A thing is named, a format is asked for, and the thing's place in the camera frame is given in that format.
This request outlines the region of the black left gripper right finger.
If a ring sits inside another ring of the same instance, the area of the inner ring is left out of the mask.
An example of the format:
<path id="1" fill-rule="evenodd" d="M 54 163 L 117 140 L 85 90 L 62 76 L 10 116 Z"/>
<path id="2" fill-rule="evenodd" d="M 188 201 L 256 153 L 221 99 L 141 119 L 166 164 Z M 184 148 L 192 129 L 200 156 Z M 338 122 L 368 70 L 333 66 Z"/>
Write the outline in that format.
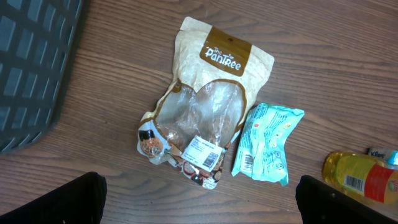
<path id="1" fill-rule="evenodd" d="M 301 177 L 295 199 L 303 224 L 397 224 L 309 175 Z"/>

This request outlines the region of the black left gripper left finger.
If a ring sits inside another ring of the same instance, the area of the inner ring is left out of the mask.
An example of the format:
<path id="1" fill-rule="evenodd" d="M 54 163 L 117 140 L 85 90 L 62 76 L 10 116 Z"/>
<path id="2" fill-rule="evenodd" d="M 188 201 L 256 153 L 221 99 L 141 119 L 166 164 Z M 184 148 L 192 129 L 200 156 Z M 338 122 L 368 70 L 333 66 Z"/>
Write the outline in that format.
<path id="1" fill-rule="evenodd" d="M 1 224 L 100 224 L 106 203 L 106 194 L 106 179 L 96 172 L 88 172 L 1 215 Z"/>

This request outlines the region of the silver capped amber bottle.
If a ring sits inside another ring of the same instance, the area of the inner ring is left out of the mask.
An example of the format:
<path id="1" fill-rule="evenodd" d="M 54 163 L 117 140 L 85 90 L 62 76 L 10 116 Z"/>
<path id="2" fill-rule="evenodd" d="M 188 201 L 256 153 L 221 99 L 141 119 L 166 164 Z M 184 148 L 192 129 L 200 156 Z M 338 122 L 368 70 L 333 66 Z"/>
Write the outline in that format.
<path id="1" fill-rule="evenodd" d="M 397 205 L 397 167 L 365 154 L 332 152 L 323 164 L 323 179 L 360 202 Z"/>

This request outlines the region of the teal snack packet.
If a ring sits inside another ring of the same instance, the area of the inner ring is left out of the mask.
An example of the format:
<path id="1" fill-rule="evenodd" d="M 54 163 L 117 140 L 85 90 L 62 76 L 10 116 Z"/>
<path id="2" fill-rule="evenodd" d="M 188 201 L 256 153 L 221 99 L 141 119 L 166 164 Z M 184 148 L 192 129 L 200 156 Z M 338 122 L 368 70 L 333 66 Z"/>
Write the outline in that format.
<path id="1" fill-rule="evenodd" d="M 253 180 L 287 185 L 289 171 L 284 147 L 304 115 L 301 109 L 267 103 L 250 110 L 231 175 L 242 173 Z"/>

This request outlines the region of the beige brown snack packet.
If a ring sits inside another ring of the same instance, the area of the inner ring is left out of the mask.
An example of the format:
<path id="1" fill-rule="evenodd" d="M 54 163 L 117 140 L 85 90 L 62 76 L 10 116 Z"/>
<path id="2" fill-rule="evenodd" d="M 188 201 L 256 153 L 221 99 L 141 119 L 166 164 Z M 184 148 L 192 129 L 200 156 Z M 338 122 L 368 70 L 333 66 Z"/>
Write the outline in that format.
<path id="1" fill-rule="evenodd" d="M 272 71 L 274 57 L 214 26 L 186 17 L 175 38 L 173 80 L 139 123 L 137 150 L 168 162 L 205 189 Z"/>

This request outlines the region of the teal Kleenex tissue pack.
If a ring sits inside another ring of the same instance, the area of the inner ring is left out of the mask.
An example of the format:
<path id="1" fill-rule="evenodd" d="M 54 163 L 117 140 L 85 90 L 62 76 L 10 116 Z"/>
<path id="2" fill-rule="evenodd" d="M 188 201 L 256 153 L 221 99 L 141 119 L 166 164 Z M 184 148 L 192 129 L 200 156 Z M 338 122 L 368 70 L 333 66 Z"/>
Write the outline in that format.
<path id="1" fill-rule="evenodd" d="M 368 154 L 373 157 L 380 158 L 390 165 L 397 165 L 397 151 L 388 148 L 371 147 L 368 149 Z"/>

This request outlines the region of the grey plastic shopping basket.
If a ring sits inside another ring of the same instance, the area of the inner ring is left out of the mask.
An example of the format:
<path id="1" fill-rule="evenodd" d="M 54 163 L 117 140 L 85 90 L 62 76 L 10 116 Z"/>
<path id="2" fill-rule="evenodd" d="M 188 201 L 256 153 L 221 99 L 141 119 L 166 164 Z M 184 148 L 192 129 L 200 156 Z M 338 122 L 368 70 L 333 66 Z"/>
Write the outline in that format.
<path id="1" fill-rule="evenodd" d="M 90 0 L 1 0 L 1 154 L 58 123 Z"/>

